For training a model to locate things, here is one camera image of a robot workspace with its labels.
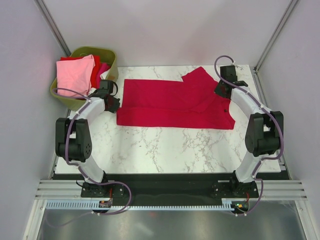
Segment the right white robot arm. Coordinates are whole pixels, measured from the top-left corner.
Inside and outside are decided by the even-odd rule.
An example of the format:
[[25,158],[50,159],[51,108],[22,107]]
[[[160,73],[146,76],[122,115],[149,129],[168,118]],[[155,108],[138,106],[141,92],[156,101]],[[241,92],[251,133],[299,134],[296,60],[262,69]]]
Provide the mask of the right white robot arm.
[[214,92],[235,103],[248,118],[245,133],[246,154],[227,182],[216,181],[216,198],[257,198],[257,172],[262,163],[282,147],[284,116],[256,99],[245,81],[239,81],[234,65],[220,67],[220,81]]

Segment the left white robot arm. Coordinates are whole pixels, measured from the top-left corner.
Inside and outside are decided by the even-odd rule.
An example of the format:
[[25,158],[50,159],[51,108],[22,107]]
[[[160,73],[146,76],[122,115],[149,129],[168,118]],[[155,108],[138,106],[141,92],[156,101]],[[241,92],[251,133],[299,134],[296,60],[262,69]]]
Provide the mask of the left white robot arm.
[[81,187],[82,198],[105,198],[112,196],[108,177],[96,163],[92,151],[93,143],[90,124],[103,112],[116,113],[120,99],[116,98],[118,85],[112,80],[103,79],[99,88],[90,95],[84,95],[72,89],[57,87],[52,90],[59,96],[58,90],[75,94],[68,99],[85,99],[85,103],[69,117],[58,118],[55,123],[55,153],[66,164],[78,169],[84,178]]

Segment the crimson red t shirt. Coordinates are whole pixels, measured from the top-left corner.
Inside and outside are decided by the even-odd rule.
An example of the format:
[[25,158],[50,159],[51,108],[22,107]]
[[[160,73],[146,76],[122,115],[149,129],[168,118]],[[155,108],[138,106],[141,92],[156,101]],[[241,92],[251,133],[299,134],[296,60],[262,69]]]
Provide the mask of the crimson red t shirt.
[[230,100],[215,93],[218,82],[203,67],[181,81],[125,79],[116,123],[127,127],[233,130]]

